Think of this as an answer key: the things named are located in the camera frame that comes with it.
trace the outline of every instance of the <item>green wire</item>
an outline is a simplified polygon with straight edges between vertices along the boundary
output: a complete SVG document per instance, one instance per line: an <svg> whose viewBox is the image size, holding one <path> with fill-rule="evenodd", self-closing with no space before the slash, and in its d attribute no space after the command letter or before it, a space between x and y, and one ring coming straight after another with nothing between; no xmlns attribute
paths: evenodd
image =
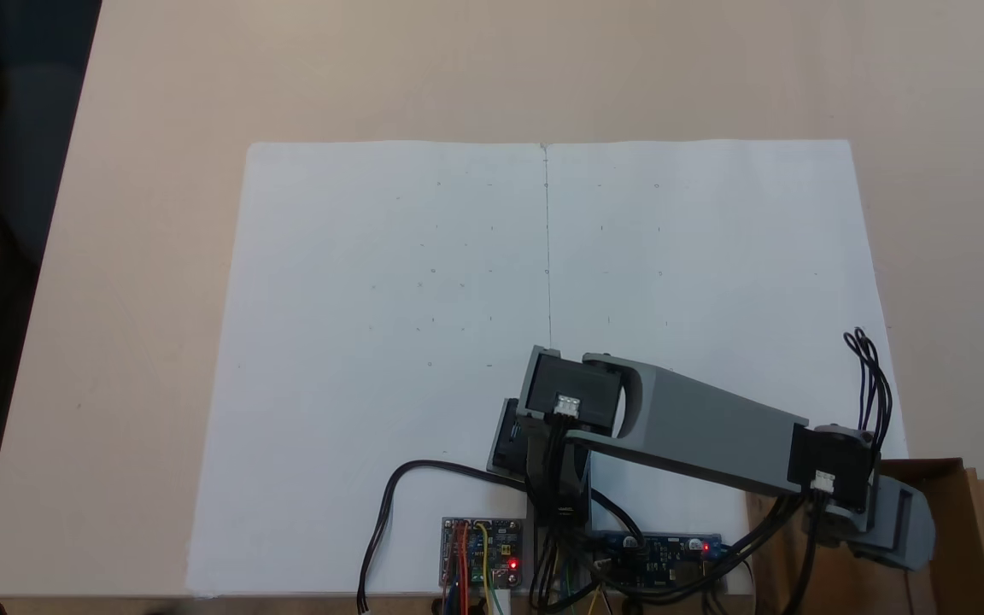
<svg viewBox="0 0 984 615"><path fill-rule="evenodd" d="M489 577L489 556L488 556L489 531L487 528L484 528L483 524L478 525L477 527L480 528L481 533L484 534L484 579L485 579L484 587L488 587L489 586L488 580L492 579L492 577ZM500 599L496 598L495 593L496 593L496 588L492 588L492 603L495 604L496 612L498 612L500 615L503 615L503 607L500 606Z"/></svg>

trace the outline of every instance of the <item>yellow wire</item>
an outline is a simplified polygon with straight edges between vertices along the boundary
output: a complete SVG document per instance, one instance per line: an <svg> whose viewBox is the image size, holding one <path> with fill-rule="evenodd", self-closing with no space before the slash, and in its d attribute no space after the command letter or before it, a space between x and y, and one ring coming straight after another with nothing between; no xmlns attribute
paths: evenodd
<svg viewBox="0 0 984 615"><path fill-rule="evenodd" d="M496 599L495 593L492 593L492 590L489 589L489 531L483 523L479 523L477 527L481 529L481 534L484 534L484 573L481 575L484 577L484 599L492 600L495 603L496 611L499 611L500 615L503 615L503 610L500 608L500 600Z"/></svg>
<svg viewBox="0 0 984 615"><path fill-rule="evenodd" d="M594 593L594 598L593 599L590 599L590 607L587 608L587 615L590 615L591 612L594 612L595 611L595 602L597 602L597 600L598 600L598 593L601 592L601 591L602 591L602 585L598 585L597 588L594 588L594 592L591 592L591 593Z"/></svg>

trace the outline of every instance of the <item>circuit board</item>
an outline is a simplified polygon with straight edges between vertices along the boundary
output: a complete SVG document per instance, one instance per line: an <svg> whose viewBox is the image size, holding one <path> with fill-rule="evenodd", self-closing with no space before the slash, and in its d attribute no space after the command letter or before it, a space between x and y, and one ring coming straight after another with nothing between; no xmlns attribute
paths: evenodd
<svg viewBox="0 0 984 615"><path fill-rule="evenodd" d="M612 548L635 548L626 532L598 532ZM670 589L703 577L722 555L719 534L644 534L647 548L613 558L610 576L640 589Z"/></svg>
<svg viewBox="0 0 984 615"><path fill-rule="evenodd" d="M465 556L470 587L484 584L484 533L489 533L489 586L514 588L523 577L523 520L521 518L442 519L438 546L438 583L445 587L458 575L458 542L465 535Z"/></svg>

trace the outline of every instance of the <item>wire bundle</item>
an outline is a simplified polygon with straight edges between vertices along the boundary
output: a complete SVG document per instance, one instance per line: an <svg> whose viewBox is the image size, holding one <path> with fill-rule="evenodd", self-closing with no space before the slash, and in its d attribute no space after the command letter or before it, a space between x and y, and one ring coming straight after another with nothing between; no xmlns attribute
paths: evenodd
<svg viewBox="0 0 984 615"><path fill-rule="evenodd" d="M879 351L864 330L856 327L852 332L845 332L845 343L853 354L860 359L860 406L858 429L867 431L868 421L871 420L871 410L876 410L876 427L871 437L871 450L878 453L883 448L883 440L887 439L887 428L891 424L891 412L894 410L894 396L887 375L879 366Z"/></svg>

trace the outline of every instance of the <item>red wire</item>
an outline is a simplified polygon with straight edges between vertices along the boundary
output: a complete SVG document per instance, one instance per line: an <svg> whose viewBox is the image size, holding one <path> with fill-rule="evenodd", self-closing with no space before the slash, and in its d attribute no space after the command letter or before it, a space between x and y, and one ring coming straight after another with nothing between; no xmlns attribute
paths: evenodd
<svg viewBox="0 0 984 615"><path fill-rule="evenodd" d="M446 590L450 588L450 583L454 582L450 579L450 549L454 548L454 542L457 542L457 536L458 528L455 526L450 531L450 542L446 542L446 565L442 568L442 574L446 575L446 582L442 584L442 606L438 607L438 615L449 615L449 612L446 612Z"/></svg>
<svg viewBox="0 0 984 615"><path fill-rule="evenodd" d="M458 558L461 563L461 595L458 600L458 612L467 615L469 612L469 523L462 522L461 541L458 542Z"/></svg>

